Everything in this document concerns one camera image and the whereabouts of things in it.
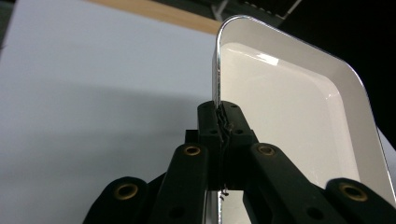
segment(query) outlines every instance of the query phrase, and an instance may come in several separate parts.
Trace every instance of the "wooden surface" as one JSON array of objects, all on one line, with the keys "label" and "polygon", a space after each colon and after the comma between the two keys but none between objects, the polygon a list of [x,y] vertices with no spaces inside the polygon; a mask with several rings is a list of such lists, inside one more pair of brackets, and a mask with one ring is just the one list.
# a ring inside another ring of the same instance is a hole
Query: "wooden surface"
[{"label": "wooden surface", "polygon": [[113,7],[158,21],[165,21],[175,25],[216,35],[221,22],[210,20],[175,7],[152,2],[149,0],[87,0],[106,7]]}]

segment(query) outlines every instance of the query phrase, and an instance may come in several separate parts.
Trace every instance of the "brass grommet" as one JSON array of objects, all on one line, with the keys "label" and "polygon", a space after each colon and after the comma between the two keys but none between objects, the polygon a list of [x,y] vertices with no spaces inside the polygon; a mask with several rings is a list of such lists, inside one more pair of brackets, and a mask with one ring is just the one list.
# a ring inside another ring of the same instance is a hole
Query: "brass grommet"
[{"label": "brass grommet", "polygon": [[138,191],[136,184],[122,184],[114,190],[114,197],[118,200],[124,201],[133,198]]},{"label": "brass grommet", "polygon": [[265,156],[272,156],[275,154],[275,150],[269,146],[259,145],[257,146],[257,150]]},{"label": "brass grommet", "polygon": [[359,189],[351,184],[341,183],[339,188],[345,196],[353,201],[365,202],[368,199],[367,194],[362,189]]},{"label": "brass grommet", "polygon": [[188,156],[196,156],[201,153],[201,149],[198,147],[186,147],[184,148],[184,154]]}]

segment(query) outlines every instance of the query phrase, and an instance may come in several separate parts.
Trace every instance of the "white tray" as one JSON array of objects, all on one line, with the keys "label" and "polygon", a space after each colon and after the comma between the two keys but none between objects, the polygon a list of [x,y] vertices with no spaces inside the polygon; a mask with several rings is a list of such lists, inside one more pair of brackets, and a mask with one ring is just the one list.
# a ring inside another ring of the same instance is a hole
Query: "white tray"
[{"label": "white tray", "polygon": [[355,179],[395,205],[366,91],[347,63],[248,16],[222,24],[213,63],[215,102],[240,105],[259,141],[312,183]]}]

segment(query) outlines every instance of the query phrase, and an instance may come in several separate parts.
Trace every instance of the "black plastic part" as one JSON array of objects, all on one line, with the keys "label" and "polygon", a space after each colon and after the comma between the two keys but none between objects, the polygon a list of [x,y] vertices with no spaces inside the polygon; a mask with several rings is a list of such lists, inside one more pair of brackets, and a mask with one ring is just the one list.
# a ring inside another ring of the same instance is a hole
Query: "black plastic part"
[{"label": "black plastic part", "polygon": [[244,189],[247,177],[245,169],[250,166],[246,155],[249,147],[257,143],[257,138],[238,105],[223,101],[222,106],[231,131],[230,144],[224,158],[227,171],[225,182],[228,189]]},{"label": "black plastic part", "polygon": [[[268,219],[271,223],[346,223],[278,147],[254,144],[249,156],[252,169],[245,193],[258,202],[253,213],[259,223]],[[262,215],[269,212],[271,217]]]},{"label": "black plastic part", "polygon": [[184,143],[197,143],[198,142],[198,130],[186,130],[184,136]]},{"label": "black plastic part", "polygon": [[329,181],[325,196],[349,223],[396,223],[396,210],[362,183],[346,178]]},{"label": "black plastic part", "polygon": [[134,177],[123,177],[111,182],[93,203],[84,224],[141,224],[146,218],[149,186],[145,181]]},{"label": "black plastic part", "polygon": [[198,106],[197,140],[197,143],[206,146],[210,153],[210,173],[207,177],[209,190],[219,190],[221,188],[220,176],[222,175],[221,170],[219,169],[222,139],[216,108],[213,101],[209,101]]},{"label": "black plastic part", "polygon": [[204,223],[208,156],[198,144],[177,148],[148,223]]}]

